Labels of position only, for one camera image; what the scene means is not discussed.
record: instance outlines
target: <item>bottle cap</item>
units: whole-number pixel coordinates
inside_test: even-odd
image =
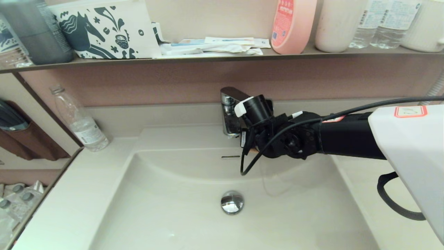
[[[53,95],[60,94],[65,91],[65,88],[60,85],[52,86],[49,89],[51,90],[51,94],[53,94]]]
[[[22,196],[22,200],[28,202],[34,198],[34,195],[32,193],[26,193]]]
[[[21,191],[23,191],[24,187],[22,185],[16,185],[12,191],[16,194],[20,193]]]
[[[11,202],[8,200],[2,200],[0,202],[0,208],[6,209],[7,207],[9,207],[11,205]]]

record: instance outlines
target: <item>tissue box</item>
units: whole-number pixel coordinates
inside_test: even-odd
[[[82,0],[49,8],[81,58],[161,57],[145,0]]]

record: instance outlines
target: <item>black cable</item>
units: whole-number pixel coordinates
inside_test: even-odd
[[[393,211],[397,212],[399,215],[404,216],[408,219],[414,220],[414,221],[425,221],[425,216],[421,212],[412,212],[410,210],[407,210],[403,208],[402,206],[398,205],[396,202],[394,202],[390,196],[385,191],[385,184],[387,184],[389,181],[398,178],[398,174],[396,172],[383,174],[378,179],[378,185],[377,190],[379,196],[381,196],[381,199],[391,208]]]
[[[386,106],[386,105],[392,105],[392,104],[398,104],[398,103],[406,103],[406,102],[420,102],[420,101],[444,101],[444,96],[438,96],[438,97],[407,97],[407,98],[399,98],[399,99],[393,99],[393,100],[386,100],[386,101],[379,101],[379,102],[375,102],[375,103],[371,103],[371,104],[367,104],[367,105],[363,105],[363,106],[359,106],[353,109],[348,109],[348,110],[344,110],[341,112],[338,112],[336,114],[332,114],[329,116],[326,116],[324,118],[318,118],[318,119],[310,119],[310,120],[306,120],[306,121],[301,121],[295,124],[292,124],[286,128],[284,128],[283,130],[279,131],[276,135],[274,135],[270,141],[265,144],[264,148],[254,157],[254,159],[250,162],[250,164],[248,165],[248,167],[246,168],[245,171],[244,170],[244,156],[242,155],[242,160],[241,160],[241,175],[244,176],[246,175],[251,168],[254,166],[254,164],[259,160],[259,158],[262,156],[263,152],[271,146],[271,144],[273,143],[273,141],[275,141],[278,137],[280,137],[281,135],[283,135],[285,132],[287,132],[290,129],[293,129],[295,127],[301,126],[301,125],[305,125],[308,123],[314,123],[314,122],[322,122],[322,121],[326,121],[326,120],[331,120],[334,118],[338,118],[341,117],[343,115],[348,115],[354,112],[358,112],[358,111],[362,111],[362,110],[366,110],[366,109],[371,109],[371,108],[376,108],[376,107],[380,107],[380,106]]]

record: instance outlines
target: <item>sink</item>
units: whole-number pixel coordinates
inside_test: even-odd
[[[242,177],[238,141],[219,127],[204,132],[214,140],[189,130],[140,143],[90,250],[379,249],[330,156],[263,157]],[[230,190],[245,199],[236,215],[221,209]]]

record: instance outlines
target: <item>dark brown pouch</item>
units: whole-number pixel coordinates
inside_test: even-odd
[[[35,122],[31,121],[22,109],[13,102],[8,101],[7,103],[29,122],[29,126],[17,131],[3,131],[0,129],[0,146],[2,148],[26,160],[47,159],[56,161],[61,158],[69,158],[68,153]]]

